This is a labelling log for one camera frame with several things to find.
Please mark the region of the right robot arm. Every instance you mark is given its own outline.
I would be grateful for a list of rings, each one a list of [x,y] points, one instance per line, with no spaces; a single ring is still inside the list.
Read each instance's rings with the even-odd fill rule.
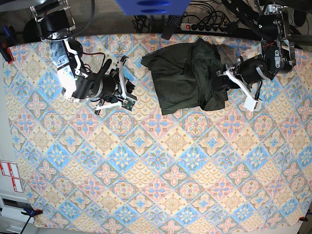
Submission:
[[[97,73],[82,61],[82,45],[75,40],[75,21],[66,0],[45,0],[30,10],[36,22],[36,33],[49,42],[53,64],[62,85],[65,99],[83,102],[88,99],[109,100],[128,106],[137,98],[132,95],[134,85],[124,76],[127,56],[111,68],[112,60],[104,59]]]

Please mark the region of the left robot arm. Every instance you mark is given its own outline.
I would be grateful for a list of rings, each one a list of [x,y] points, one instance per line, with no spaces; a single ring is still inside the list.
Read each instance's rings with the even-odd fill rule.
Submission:
[[[277,74],[287,74],[296,65],[294,45],[289,42],[286,27],[288,15],[284,6],[272,0],[255,0],[255,12],[242,0],[222,3],[252,32],[261,37],[261,53],[248,60],[240,57],[230,71],[250,90],[255,83],[273,80]]]

